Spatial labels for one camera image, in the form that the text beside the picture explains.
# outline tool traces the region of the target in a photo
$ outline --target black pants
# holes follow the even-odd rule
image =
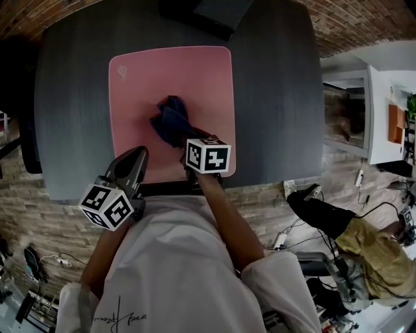
[[[294,213],[308,225],[321,229],[332,239],[337,239],[356,214],[318,199],[305,201],[306,194],[304,191],[295,192],[287,198]]]

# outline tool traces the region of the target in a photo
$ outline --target brick wall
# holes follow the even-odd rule
[[[45,28],[98,1],[0,0],[0,38],[22,34],[39,40]],[[297,1],[309,9],[323,57],[383,41],[416,38],[416,18],[404,0]]]

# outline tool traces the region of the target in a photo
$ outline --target sleeve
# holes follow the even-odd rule
[[[89,332],[99,299],[81,284],[60,291],[56,333]]]
[[[291,332],[322,332],[315,304],[293,253],[279,251],[255,261],[243,270],[241,278],[259,301],[266,328],[266,313],[275,311]]]

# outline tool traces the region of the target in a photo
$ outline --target dark gray table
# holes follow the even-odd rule
[[[43,38],[35,121],[52,199],[80,198],[114,158],[108,88],[111,58],[194,45],[226,46],[232,54],[237,171],[225,186],[320,174],[322,80],[304,6],[256,0],[227,43],[160,17],[157,0],[103,0],[54,24]],[[151,192],[177,185],[154,186]]]

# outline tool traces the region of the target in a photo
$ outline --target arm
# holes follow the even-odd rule
[[[249,263],[263,258],[262,244],[217,180],[207,174],[197,177],[235,267],[242,271]]]
[[[112,260],[130,227],[131,221],[127,220],[115,232],[104,230],[83,271],[81,285],[91,290],[99,299],[103,295],[105,277],[109,272]]]
[[[378,230],[378,232],[384,232],[389,236],[394,236],[396,238],[400,238],[404,231],[403,224],[400,221],[393,222],[386,226],[383,229]]]
[[[269,332],[288,331],[283,325],[290,332],[322,332],[311,293],[293,253],[277,251],[252,263],[241,273],[241,280],[259,300],[263,318],[269,318]]]

